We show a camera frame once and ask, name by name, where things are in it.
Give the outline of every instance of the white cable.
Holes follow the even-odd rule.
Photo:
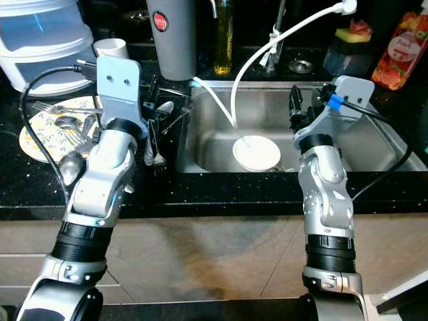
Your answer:
[[[252,65],[252,63],[261,55],[265,53],[265,51],[269,50],[271,46],[277,44],[278,42],[284,40],[289,35],[293,34],[300,28],[304,27],[305,25],[313,22],[314,20],[317,20],[318,18],[321,18],[324,15],[328,15],[329,13],[341,13],[343,11],[343,3],[337,3],[329,8],[326,8],[324,10],[321,10],[310,17],[306,18],[305,20],[299,22],[294,27],[289,28],[289,30],[281,33],[279,36],[277,36],[274,40],[269,41],[267,44],[265,44],[263,47],[258,49],[255,54],[253,54],[247,62],[243,65],[241,70],[238,72],[238,75],[236,76],[235,81],[233,82],[232,86],[232,93],[230,96],[230,110],[231,110],[231,116],[232,116],[232,124],[237,124],[236,120],[236,109],[235,109],[235,99],[236,99],[236,91],[238,89],[239,82],[241,81],[242,76],[247,71],[247,69]]]
[[[221,111],[224,113],[224,115],[226,115],[227,120],[230,121],[230,123],[232,124],[232,127],[236,128],[236,125],[232,119],[232,115],[230,115],[230,113],[227,111],[225,105],[221,102],[220,98],[216,95],[216,93],[214,93],[214,90],[212,90],[211,87],[208,86],[208,84],[205,81],[203,81],[201,78],[198,78],[195,76],[195,77],[193,77],[193,80],[196,81],[198,84],[200,84],[202,87],[204,87],[208,91],[208,93],[210,93],[210,95],[212,95],[212,97],[214,98],[217,105],[219,105]]]

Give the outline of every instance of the kitchen sink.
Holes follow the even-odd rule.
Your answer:
[[[303,109],[309,107],[312,90],[322,87],[321,82],[242,82],[236,96],[238,130],[231,127],[204,88],[192,88],[192,111],[183,120],[177,170],[182,173],[245,172],[234,159],[232,146],[238,138],[254,134],[278,145],[281,171],[298,171],[300,151],[293,145],[288,110],[288,97],[294,84],[302,91]],[[209,85],[229,110],[232,83],[209,82]],[[370,104],[367,108],[375,110]],[[406,144],[389,125],[366,116],[334,140],[347,171],[385,171],[406,149]],[[399,170],[428,169],[412,154]]]

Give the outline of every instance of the cooking oil bottle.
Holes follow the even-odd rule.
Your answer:
[[[227,75],[232,69],[233,0],[217,0],[217,23],[214,70]]]

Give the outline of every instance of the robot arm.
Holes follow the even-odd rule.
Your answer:
[[[307,113],[299,107],[301,95],[297,88],[290,96],[290,117],[296,131],[294,144],[302,153],[299,184],[304,196],[307,255],[302,277],[318,320],[332,320],[334,313],[341,318],[346,316],[347,320],[367,320],[362,279],[354,264],[352,199],[346,191],[347,177],[340,153],[333,144],[333,138],[356,122],[360,114],[347,108],[338,111],[334,106],[325,106],[321,111],[322,106],[316,104],[328,101],[328,105],[334,105],[329,101],[334,91],[367,104],[374,86],[367,80],[348,76],[339,77],[334,85],[325,85],[315,95],[315,106]],[[335,310],[333,302],[342,310]]]
[[[55,246],[16,320],[98,320],[102,295],[95,285],[106,271],[105,255],[125,186],[136,170],[137,139],[147,136],[139,110],[139,77],[134,61],[98,58],[104,130],[74,187]]]

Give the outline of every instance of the black cable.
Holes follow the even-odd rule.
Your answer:
[[[369,117],[376,118],[382,122],[387,123],[390,125],[405,141],[407,144],[407,150],[404,153],[404,155],[387,171],[380,174],[377,178],[375,178],[372,182],[370,182],[368,185],[363,187],[353,198],[352,201],[355,201],[355,199],[363,194],[365,191],[367,191],[369,188],[373,187],[373,185],[379,183],[380,181],[383,181],[385,178],[387,178],[393,171],[398,169],[401,165],[403,165],[407,159],[410,157],[412,150],[413,150],[413,143],[410,135],[407,133],[407,131],[397,122],[391,120],[390,118],[384,117],[376,112],[372,112],[370,110],[367,110],[365,108],[361,108],[360,106],[353,104],[351,102],[344,101],[342,103],[344,106],[349,107],[350,109],[356,110],[357,112],[360,112],[362,114],[365,114]]]
[[[19,99],[19,109],[21,110],[21,118],[24,123],[25,129],[28,131],[28,134],[30,137],[34,140],[35,144],[39,147],[40,151],[43,153],[45,158],[47,159],[48,163],[52,166],[53,171],[56,175],[56,180],[61,186],[62,192],[64,194],[64,199],[66,202],[66,206],[68,204],[68,201],[70,200],[70,194],[68,193],[67,186],[64,183],[64,178],[62,177],[62,174],[60,172],[59,167],[53,160],[50,153],[47,151],[43,143],[38,139],[37,135],[35,134],[33,128],[31,127],[31,124],[29,123],[28,117],[27,117],[27,96],[29,91],[31,90],[31,87],[41,80],[43,77],[46,77],[47,75],[54,74],[56,72],[80,72],[81,67],[80,66],[66,66],[66,67],[56,67],[51,68],[48,70],[45,70],[44,72],[41,72],[40,74],[36,75],[33,79],[31,79],[24,87],[21,97]]]

